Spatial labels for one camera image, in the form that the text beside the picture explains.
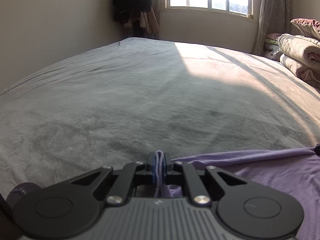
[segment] bed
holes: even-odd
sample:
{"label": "bed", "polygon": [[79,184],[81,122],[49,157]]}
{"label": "bed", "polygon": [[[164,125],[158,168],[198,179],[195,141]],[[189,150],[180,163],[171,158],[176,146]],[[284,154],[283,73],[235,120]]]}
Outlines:
{"label": "bed", "polygon": [[320,142],[320,94],[278,62],[129,38],[0,94],[0,189],[45,187],[163,150],[172,158]]}

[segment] folded quilt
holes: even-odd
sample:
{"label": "folded quilt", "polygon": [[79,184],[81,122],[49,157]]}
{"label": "folded quilt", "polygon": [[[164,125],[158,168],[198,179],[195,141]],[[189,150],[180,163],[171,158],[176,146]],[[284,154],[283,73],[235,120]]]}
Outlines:
{"label": "folded quilt", "polygon": [[285,54],[282,54],[280,57],[280,62],[305,83],[310,86],[320,88],[320,71],[311,69],[298,60],[295,60]]}
{"label": "folded quilt", "polygon": [[305,66],[320,71],[320,47],[304,38],[283,34],[278,39],[281,51],[303,63]]}
{"label": "folded quilt", "polygon": [[308,38],[308,37],[305,37],[305,36],[302,36],[302,35],[296,35],[296,37],[302,38],[302,39],[304,39],[306,41],[310,41],[313,44],[315,44],[318,47],[320,47],[320,40],[317,40],[317,39],[314,39],[314,38]]}

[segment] purple sheet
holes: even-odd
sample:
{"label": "purple sheet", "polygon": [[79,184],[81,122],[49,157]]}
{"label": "purple sheet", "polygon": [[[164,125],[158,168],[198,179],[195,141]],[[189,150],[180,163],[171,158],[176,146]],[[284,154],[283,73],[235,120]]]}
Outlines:
{"label": "purple sheet", "polygon": [[[314,148],[234,151],[178,160],[202,170],[208,165],[221,167],[295,197],[305,212],[297,239],[320,239],[320,158]],[[162,196],[181,196],[180,189],[168,186],[163,186],[161,192]]]}

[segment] window frame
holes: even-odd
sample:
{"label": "window frame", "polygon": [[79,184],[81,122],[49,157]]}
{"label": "window frame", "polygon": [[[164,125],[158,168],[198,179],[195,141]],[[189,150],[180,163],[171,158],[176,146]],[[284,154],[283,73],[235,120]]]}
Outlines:
{"label": "window frame", "polygon": [[[220,12],[220,13],[225,13],[229,15],[236,15],[236,16],[241,16],[247,19],[253,19],[253,0],[248,0],[248,14],[242,14],[238,12],[232,12],[229,10],[220,10],[220,9],[214,9],[212,7],[212,0],[208,0],[208,7],[203,8],[203,7],[190,7],[190,6],[170,6],[170,0],[164,0],[164,9],[180,9],[180,10],[188,10],[188,11],[195,11],[195,10],[200,10],[200,11],[211,11],[211,12]],[[226,0],[226,7],[229,8],[229,0]]]}

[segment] bolt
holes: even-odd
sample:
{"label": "bolt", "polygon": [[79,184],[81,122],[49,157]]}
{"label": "bolt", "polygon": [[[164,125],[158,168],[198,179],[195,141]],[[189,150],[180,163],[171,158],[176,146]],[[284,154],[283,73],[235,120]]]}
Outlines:
{"label": "bolt", "polygon": [[196,196],[193,200],[198,204],[207,204],[210,202],[210,198],[204,195]]}
{"label": "bolt", "polygon": [[12,191],[13,193],[20,193],[21,196],[25,195],[26,194],[26,191],[25,189],[22,187],[22,188],[17,188],[17,189],[14,189]]}
{"label": "bolt", "polygon": [[110,204],[120,204],[123,201],[120,196],[109,196],[107,197],[107,202]]}

